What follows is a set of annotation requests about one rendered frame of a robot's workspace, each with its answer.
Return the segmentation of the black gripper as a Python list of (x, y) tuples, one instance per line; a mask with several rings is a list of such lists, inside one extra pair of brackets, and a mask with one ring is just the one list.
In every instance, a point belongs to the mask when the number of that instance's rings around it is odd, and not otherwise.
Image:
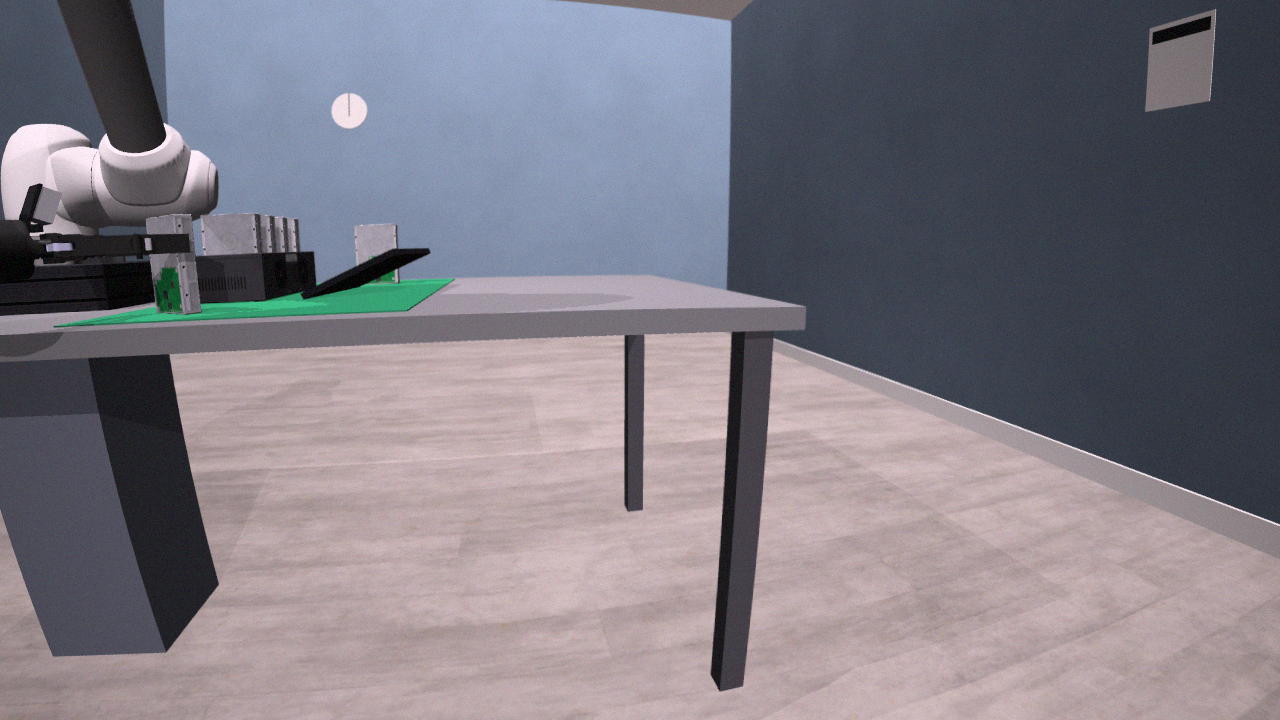
[(40, 240), (32, 240), (24, 222), (0, 220), (0, 281), (29, 279), (35, 273), (35, 259), (58, 264), (87, 258), (143, 259), (146, 254), (189, 252), (189, 234), (38, 236)]

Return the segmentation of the green flat mat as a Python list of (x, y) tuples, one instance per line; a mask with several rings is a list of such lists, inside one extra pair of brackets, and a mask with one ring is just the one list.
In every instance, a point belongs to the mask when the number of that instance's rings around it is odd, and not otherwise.
[[(302, 299), (301, 293), (291, 293), (261, 302), (201, 304), (202, 313), (180, 315), (156, 313), (156, 307), (146, 307), (131, 313), (99, 316), (83, 322), (72, 322), (55, 327), (76, 325), (115, 325), (155, 322), (197, 322), (262, 316), (307, 316), (355, 313), (406, 313), (422, 300), (442, 290), (454, 279), (428, 279), (408, 288), (399, 290), (413, 281), (401, 281), (398, 284), (364, 284), (353, 290), (326, 293), (314, 299)], [(357, 292), (358, 290), (364, 290)], [(398, 290), (396, 292), (392, 292)], [(357, 292), (357, 293), (355, 293)], [(390, 293), (392, 292), (392, 293)], [(434, 292), (434, 293), (435, 293)], [(387, 295), (385, 295), (387, 293)], [(348, 296), (347, 296), (348, 295)], [(384, 295), (384, 296), (383, 296)], [(429, 295), (429, 296), (428, 296)]]

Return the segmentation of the black-framed status screen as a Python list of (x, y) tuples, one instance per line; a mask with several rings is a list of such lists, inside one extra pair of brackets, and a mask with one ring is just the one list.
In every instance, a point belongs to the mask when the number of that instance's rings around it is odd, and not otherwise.
[[(358, 266), (351, 268), (349, 270), (343, 272), (339, 275), (335, 275), (332, 279), (315, 286), (311, 290), (305, 291), (303, 293), (301, 293), (301, 296), (305, 300), (305, 299), (314, 299), (317, 296), (323, 296), (326, 293), (335, 293), (344, 290), (357, 288), (362, 284), (378, 279), (381, 275), (385, 275), (389, 272), (394, 272), (396, 269), (404, 266), (406, 264), (413, 263), (415, 259), (417, 260), (419, 258), (422, 258), (424, 254), (421, 252), (430, 254), (430, 250), (390, 249), (389, 251), (383, 252), (381, 255), (378, 255), (376, 258), (372, 258), (369, 261), (360, 264)], [(425, 254), (425, 256), (428, 254)]]

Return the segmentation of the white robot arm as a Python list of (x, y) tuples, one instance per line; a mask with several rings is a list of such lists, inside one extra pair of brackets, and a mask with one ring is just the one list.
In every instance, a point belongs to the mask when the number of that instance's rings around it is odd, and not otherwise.
[(218, 168), (163, 123), (131, 0), (58, 6), (106, 135), (92, 149), (67, 126), (17, 129), (3, 155), (5, 220), (40, 240), (173, 214), (195, 222), (218, 208)]

